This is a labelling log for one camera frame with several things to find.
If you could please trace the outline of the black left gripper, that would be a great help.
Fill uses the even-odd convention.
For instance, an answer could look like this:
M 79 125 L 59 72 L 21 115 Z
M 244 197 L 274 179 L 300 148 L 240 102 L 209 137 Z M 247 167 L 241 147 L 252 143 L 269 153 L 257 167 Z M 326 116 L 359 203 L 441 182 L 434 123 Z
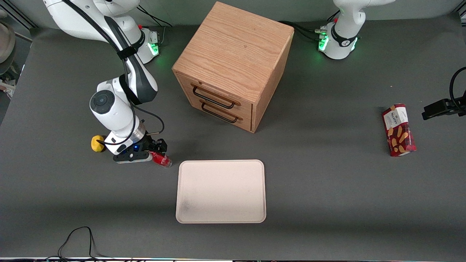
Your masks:
M 437 116 L 453 115 L 455 111 L 458 116 L 466 115 L 466 98 L 455 98 L 454 102 L 450 99 L 441 99 L 424 107 L 422 118 L 428 120 Z

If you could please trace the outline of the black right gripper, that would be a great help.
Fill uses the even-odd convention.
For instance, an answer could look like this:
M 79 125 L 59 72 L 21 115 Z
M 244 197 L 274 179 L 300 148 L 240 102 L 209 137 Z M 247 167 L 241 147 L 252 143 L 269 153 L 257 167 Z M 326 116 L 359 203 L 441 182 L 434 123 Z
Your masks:
M 166 153 L 167 144 L 163 139 L 152 139 L 148 144 L 148 151 Z M 136 163 L 152 161 L 153 156 L 148 151 L 145 148 L 144 142 L 138 142 L 126 148 L 120 154 L 114 155 L 112 159 L 116 163 Z

